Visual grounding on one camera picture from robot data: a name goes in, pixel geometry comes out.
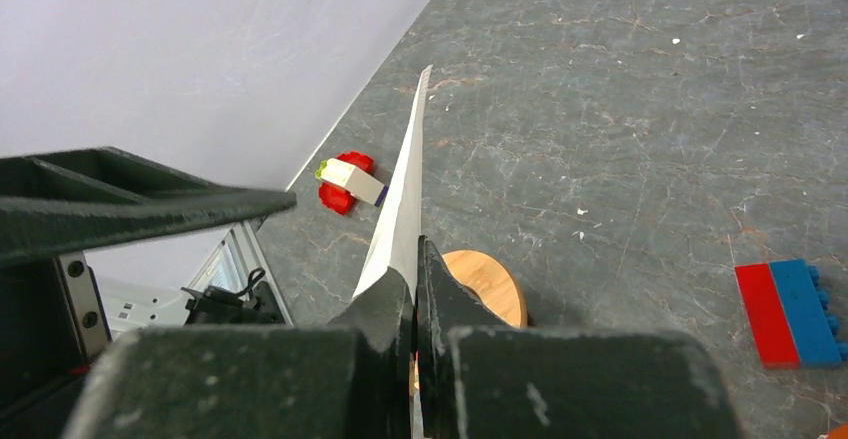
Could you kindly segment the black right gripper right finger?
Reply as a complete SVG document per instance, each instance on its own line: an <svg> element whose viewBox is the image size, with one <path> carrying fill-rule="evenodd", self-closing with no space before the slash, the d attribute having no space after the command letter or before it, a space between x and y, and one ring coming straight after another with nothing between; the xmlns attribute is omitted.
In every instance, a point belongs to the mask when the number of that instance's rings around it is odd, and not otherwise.
<svg viewBox="0 0 848 439"><path fill-rule="evenodd" d="M418 246L417 349L423 432L427 438L454 438L455 374L449 331L505 322L452 276L431 240L420 236Z"/></svg>

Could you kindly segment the white paper coffee filter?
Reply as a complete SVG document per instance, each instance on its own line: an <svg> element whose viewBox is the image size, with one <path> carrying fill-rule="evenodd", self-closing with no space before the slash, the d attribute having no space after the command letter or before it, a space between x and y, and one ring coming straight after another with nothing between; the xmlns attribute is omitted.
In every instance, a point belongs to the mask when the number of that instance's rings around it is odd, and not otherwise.
<svg viewBox="0 0 848 439"><path fill-rule="evenodd" d="M418 239L421 234L423 115L432 65L420 74L410 118L388 192L353 296L374 286L390 269L417 287Z"/></svg>

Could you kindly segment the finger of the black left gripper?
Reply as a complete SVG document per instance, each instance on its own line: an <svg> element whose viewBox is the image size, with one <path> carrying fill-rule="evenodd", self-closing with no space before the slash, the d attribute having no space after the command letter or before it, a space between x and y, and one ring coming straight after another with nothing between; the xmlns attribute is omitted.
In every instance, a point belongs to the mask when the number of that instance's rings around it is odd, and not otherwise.
<svg viewBox="0 0 848 439"><path fill-rule="evenodd" d="M291 209L292 192L226 186L114 148L1 160L1 264L213 229Z"/></svg>

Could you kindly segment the round wooden dripper stand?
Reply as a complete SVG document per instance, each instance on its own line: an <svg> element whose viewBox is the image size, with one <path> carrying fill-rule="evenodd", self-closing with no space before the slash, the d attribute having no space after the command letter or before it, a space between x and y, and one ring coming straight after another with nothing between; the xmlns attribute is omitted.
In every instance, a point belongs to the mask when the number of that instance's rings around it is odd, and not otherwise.
<svg viewBox="0 0 848 439"><path fill-rule="evenodd" d="M524 328L529 324L529 314L523 292L520 286L511 276L508 270L493 257L476 250L464 249L451 251L442 255L448 272L453 279L460 284L466 293L473 296L477 302L482 304L490 313L497 316L500 321L514 328ZM425 300L429 298L424 280L424 273L418 273L417 280L417 319L425 318ZM432 339L439 339L441 332L450 329L450 325L443 324L439 329L436 317L430 322ZM410 395L420 392L420 376L422 370L423 354L430 351L429 346L419 345L419 351L414 355L413 368L410 376Z"/></svg>

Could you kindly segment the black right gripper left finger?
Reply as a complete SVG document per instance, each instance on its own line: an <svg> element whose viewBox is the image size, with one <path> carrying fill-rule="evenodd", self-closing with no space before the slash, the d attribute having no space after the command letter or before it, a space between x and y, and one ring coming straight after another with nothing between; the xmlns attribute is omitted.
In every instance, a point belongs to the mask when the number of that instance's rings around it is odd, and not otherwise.
<svg viewBox="0 0 848 439"><path fill-rule="evenodd" d="M414 319L415 300L408 285L399 272L389 268L330 321L332 325L350 326L360 335L346 420L347 437L412 435Z"/></svg>

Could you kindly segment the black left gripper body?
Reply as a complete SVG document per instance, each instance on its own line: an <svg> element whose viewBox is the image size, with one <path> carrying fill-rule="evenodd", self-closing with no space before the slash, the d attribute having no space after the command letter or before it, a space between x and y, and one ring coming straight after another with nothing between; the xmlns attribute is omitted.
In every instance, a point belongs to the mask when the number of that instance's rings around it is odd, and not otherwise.
<svg viewBox="0 0 848 439"><path fill-rule="evenodd" d="M59 438L112 337L80 252L1 268L1 435Z"/></svg>

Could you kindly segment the orange black coffee filter box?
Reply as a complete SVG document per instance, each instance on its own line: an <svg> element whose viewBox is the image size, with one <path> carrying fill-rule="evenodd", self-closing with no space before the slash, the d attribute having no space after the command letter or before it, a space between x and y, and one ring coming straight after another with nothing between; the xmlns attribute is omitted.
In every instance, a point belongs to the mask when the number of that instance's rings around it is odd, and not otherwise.
<svg viewBox="0 0 848 439"><path fill-rule="evenodd" d="M848 439L848 423L845 422L840 424L834 429L828 431L826 434L820 436L819 439Z"/></svg>

